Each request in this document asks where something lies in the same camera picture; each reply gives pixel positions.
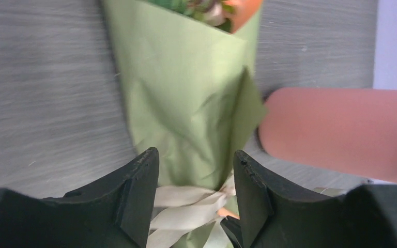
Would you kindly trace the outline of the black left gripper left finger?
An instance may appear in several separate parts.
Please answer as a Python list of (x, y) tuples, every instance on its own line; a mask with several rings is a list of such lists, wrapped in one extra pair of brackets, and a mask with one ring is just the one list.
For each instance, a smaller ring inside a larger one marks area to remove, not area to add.
[(0, 188), (0, 247), (145, 247), (158, 175), (151, 147), (61, 198)]

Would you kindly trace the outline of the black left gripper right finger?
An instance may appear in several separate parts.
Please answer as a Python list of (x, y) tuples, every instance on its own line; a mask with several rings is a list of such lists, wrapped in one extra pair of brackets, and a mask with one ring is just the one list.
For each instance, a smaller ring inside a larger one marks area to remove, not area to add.
[(397, 247), (397, 184), (363, 184), (331, 197), (242, 150), (233, 169), (239, 218), (221, 224), (234, 247)]

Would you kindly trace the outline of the beige printed ribbon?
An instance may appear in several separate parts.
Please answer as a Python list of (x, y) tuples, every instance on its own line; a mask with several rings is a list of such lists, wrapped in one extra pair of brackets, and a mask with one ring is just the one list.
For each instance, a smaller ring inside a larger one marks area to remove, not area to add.
[(237, 215), (225, 208), (236, 195), (234, 172), (218, 191), (193, 186), (163, 186), (156, 189), (154, 206), (162, 208), (150, 223), (147, 247), (171, 247), (183, 235), (212, 223), (204, 247), (227, 247), (230, 240), (221, 222)]

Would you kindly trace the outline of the pink cylindrical vase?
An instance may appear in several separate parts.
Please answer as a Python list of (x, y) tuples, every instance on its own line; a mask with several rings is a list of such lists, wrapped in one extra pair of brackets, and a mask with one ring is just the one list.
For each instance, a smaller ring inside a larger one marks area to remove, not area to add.
[(271, 156), (397, 183), (397, 90), (286, 87), (265, 107)]

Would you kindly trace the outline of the green paper flower bouquet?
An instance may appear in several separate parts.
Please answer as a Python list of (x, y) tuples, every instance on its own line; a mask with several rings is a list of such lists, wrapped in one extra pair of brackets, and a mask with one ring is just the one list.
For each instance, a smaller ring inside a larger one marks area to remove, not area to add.
[[(103, 1), (137, 152), (158, 187), (220, 190), (264, 116), (255, 81), (262, 1)], [(213, 224), (171, 247), (204, 247)]]

